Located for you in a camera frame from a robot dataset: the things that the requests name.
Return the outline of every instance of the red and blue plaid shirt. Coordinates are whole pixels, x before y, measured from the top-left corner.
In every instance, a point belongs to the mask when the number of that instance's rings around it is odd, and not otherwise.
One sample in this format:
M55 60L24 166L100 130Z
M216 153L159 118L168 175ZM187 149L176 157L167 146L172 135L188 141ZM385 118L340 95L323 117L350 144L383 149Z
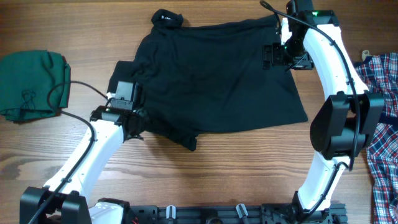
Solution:
M367 57L356 68L370 92L384 96L382 120L367 149L374 178L374 223L398 223L398 54Z

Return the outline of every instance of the wooden floor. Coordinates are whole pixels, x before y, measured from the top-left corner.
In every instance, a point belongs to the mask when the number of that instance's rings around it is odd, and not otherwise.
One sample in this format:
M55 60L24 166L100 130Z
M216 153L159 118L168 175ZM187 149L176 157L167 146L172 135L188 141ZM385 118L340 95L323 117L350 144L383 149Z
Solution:
M183 14L191 26L220 24L270 15L253 1L88 2L3 0L0 3L0 57L15 51L48 49L63 54L72 79L106 91L118 60L133 60L150 32L156 10ZM287 0L270 3L284 11ZM314 1L333 9L352 60L360 52L398 51L397 1ZM312 161L311 120L323 104L316 71L295 72L309 122L233 134L202 134L190 152L168 139L144 133L109 160L95 185L89 206L101 197L132 205L258 205L290 202ZM88 118L104 101L72 86L65 111ZM41 187L67 160L85 125L66 116L13 124L0 119L0 223L17 223L19 198L28 186ZM371 221L371 177L365 153L345 172L333 200L346 203L350 223Z

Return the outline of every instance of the brown object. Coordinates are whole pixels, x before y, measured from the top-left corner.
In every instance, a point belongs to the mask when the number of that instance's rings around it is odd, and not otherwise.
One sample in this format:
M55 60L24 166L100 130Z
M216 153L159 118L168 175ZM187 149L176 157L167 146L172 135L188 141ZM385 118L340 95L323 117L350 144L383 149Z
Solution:
M183 14L185 26L205 26L270 15L258 1L90 2L5 0L0 4L0 56L47 49L62 53L72 80L105 92L118 60L133 60L160 8ZM45 4L25 4L44 2ZM286 1L269 1L284 11ZM368 49L377 55L398 51L398 2L314 1L333 9L352 60ZM190 152L166 138L144 133L109 160L89 201L101 197L132 205L258 205L290 202L307 176L313 157L310 122L323 104L316 71L294 78L309 122L233 134L203 134ZM88 119L104 104L95 92L72 86L69 109ZM0 118L0 223L18 223L19 198L28 186L41 187L72 153L86 126L66 116L13 124ZM350 223L371 219L371 178L363 151L354 171L345 172L332 200L347 204Z

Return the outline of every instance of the plaid cloth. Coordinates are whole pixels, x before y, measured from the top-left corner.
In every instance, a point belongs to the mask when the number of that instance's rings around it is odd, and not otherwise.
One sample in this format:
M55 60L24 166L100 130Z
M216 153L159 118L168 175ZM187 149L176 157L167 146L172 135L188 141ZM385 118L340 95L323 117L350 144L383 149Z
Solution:
M382 117L398 117L398 54L367 57L356 68L370 92L384 96ZM374 178L374 223L398 223L398 124L379 123L367 149Z

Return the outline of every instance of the black cloth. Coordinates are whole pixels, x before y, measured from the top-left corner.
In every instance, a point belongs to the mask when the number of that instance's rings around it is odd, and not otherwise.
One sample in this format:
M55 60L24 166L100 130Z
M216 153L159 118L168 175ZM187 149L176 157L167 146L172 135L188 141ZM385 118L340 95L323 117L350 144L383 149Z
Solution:
M276 18L182 27L183 17L159 10L133 62L118 62L118 81L138 82L147 131L196 149L200 133L227 133L307 121L292 74L263 70L264 45L280 42Z

